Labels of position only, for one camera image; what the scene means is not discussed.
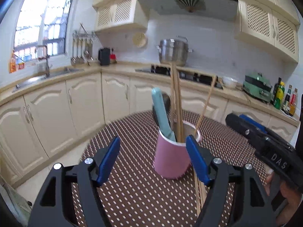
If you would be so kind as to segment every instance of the table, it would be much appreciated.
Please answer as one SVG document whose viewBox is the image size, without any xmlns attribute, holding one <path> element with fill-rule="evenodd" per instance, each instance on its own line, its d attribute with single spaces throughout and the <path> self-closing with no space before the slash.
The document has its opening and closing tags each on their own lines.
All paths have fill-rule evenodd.
<svg viewBox="0 0 303 227">
<path fill-rule="evenodd" d="M 199 114 L 184 110 L 183 118 L 196 124 Z M 214 156 L 236 166 L 251 163 L 264 183 L 263 163 L 254 156 L 254 148 L 243 136 L 207 117 L 199 130 L 203 146 Z M 115 135 L 121 139 L 120 153 L 109 180 L 98 189 L 112 226 L 193 226 L 197 219 L 193 168 L 189 167 L 177 180 L 164 179 L 154 171 L 158 127 L 152 112 L 132 114 L 107 125 L 90 140 L 82 160 L 94 156 Z M 230 184 L 219 227 L 227 224 L 233 192 L 234 184 Z M 86 226 L 76 184 L 73 198 L 78 224 Z"/>
</svg>

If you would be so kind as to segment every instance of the window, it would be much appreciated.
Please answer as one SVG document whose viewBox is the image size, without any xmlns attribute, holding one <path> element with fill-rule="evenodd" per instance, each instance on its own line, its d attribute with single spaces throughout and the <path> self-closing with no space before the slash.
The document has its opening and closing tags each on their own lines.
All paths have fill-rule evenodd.
<svg viewBox="0 0 303 227">
<path fill-rule="evenodd" d="M 67 19 L 72 0 L 24 0 L 15 33 L 16 64 L 36 59 L 36 45 L 50 56 L 65 53 Z"/>
</svg>

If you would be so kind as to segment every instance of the human hand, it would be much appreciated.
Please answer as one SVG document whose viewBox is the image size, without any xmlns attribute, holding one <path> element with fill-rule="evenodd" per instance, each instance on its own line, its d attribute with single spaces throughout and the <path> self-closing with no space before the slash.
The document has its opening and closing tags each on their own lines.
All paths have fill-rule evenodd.
<svg viewBox="0 0 303 227">
<path fill-rule="evenodd" d="M 265 180 L 265 191 L 267 195 L 269 195 L 270 193 L 270 184 L 272 182 L 273 175 L 273 173 L 270 174 Z M 280 185 L 280 191 L 282 196 L 287 199 L 288 204 L 276 218 L 277 226 L 286 224 L 292 218 L 297 208 L 299 207 L 302 196 L 301 193 L 299 193 L 295 189 L 291 189 L 284 181 Z"/>
</svg>

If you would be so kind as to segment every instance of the faucet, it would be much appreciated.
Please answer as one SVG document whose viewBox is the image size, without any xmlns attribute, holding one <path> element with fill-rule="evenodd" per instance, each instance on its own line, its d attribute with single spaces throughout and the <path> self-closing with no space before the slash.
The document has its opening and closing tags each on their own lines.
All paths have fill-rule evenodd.
<svg viewBox="0 0 303 227">
<path fill-rule="evenodd" d="M 46 66 L 45 66 L 45 72 L 46 72 L 46 77 L 49 77 L 49 64 L 48 64 L 48 58 L 49 58 L 49 55 L 47 54 L 47 45 L 37 45 L 36 46 L 36 49 L 35 49 L 35 53 L 37 53 L 37 49 L 38 48 L 46 48 L 46 55 L 43 56 L 43 57 L 38 57 L 38 60 L 41 61 L 41 60 L 46 60 Z"/>
</svg>

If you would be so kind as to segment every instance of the screw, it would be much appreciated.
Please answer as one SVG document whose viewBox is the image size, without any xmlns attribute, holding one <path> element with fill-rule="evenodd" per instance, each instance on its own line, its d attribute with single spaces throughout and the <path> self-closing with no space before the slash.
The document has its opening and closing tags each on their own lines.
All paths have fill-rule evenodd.
<svg viewBox="0 0 303 227">
<path fill-rule="evenodd" d="M 252 165 L 251 164 L 246 164 L 245 168 L 248 169 L 248 170 L 251 170 L 252 169 Z"/>
<path fill-rule="evenodd" d="M 213 162 L 215 164 L 221 164 L 222 163 L 222 160 L 220 158 L 214 158 Z"/>
<path fill-rule="evenodd" d="M 59 170 L 61 168 L 61 166 L 62 165 L 60 163 L 55 163 L 53 167 L 55 170 Z"/>
<path fill-rule="evenodd" d="M 90 165 L 93 162 L 94 162 L 94 160 L 92 158 L 86 158 L 85 161 L 84 161 L 84 163 L 86 163 L 88 165 Z"/>
</svg>

